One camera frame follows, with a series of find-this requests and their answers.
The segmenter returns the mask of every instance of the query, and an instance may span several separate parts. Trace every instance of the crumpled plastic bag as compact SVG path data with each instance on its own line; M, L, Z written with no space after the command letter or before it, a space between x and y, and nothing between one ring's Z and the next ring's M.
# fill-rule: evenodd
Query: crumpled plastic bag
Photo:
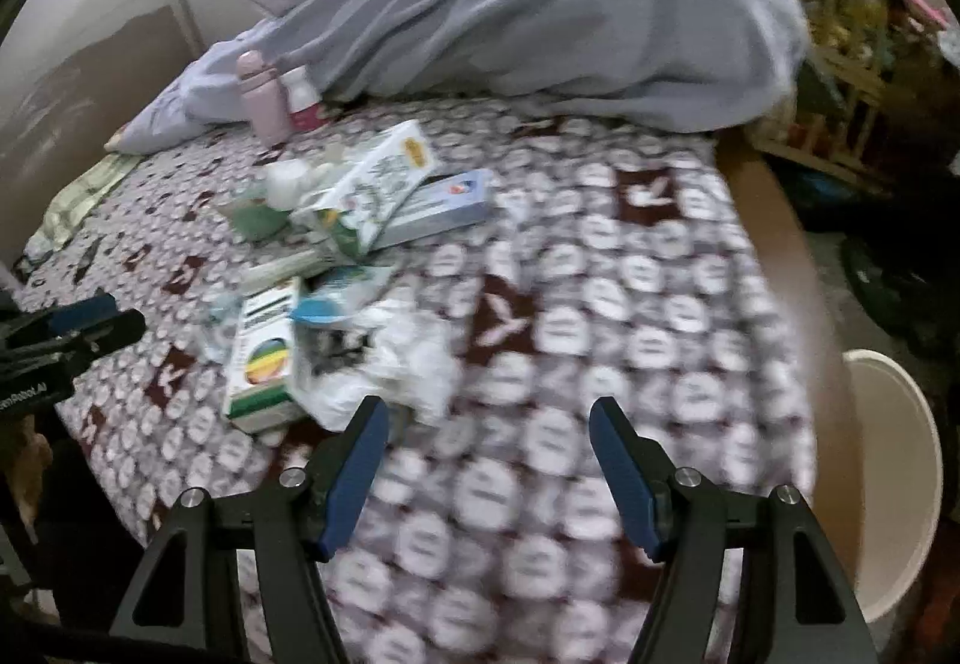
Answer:
M320 376L313 376L295 350L296 368L287 390L310 417L331 432L342 432L365 396L379 396L388 405L410 408L426 426L443 422L461 378L446 320L417 309L409 289L397 288L354 315L349 337L366 339L362 360Z

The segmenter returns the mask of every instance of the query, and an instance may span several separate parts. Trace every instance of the clutter of items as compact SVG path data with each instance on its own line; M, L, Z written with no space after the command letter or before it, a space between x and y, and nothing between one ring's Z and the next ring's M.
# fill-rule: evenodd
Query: clutter of items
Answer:
M277 77L258 53L238 61L251 125L265 143L325 120L304 72L290 73ZM419 124L408 121L352 147L267 164L218 205L247 241L292 226L310 242L245 269L198 325L198 351L224 364L223 415L235 427L258 433L309 415L339 432L366 395L395 403L397 427L443 421L459 382L448 325L417 309L407 288L387 291L397 266L368 259L490 215L490 171L431 180L437 164Z

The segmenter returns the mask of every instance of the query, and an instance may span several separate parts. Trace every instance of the yellow logo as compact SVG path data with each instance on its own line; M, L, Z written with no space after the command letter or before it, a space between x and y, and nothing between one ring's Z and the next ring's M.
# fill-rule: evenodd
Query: yellow logo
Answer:
M414 165L416 165L416 167L422 168L424 165L426 165L426 154L424 154L424 147L421 146L421 143L416 140L416 138L404 138L403 148L406 149L407 154L410 155L410 159L414 161Z

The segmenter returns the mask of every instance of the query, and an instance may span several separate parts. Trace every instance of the white bottle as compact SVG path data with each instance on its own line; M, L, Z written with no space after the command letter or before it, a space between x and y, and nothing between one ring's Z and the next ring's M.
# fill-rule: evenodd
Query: white bottle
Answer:
M287 106L294 130L306 133L307 130L317 130L326 122L323 105L320 104L320 93L310 83L306 75L306 65L287 71L280 77L280 82L283 82L287 90Z

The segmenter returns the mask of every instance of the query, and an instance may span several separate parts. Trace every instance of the pink bottle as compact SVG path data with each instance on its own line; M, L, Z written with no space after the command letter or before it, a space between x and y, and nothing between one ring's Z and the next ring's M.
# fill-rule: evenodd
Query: pink bottle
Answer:
M293 128L287 96L275 68L268 66L258 51L243 52L237 58L237 76L253 133L268 146L286 141Z

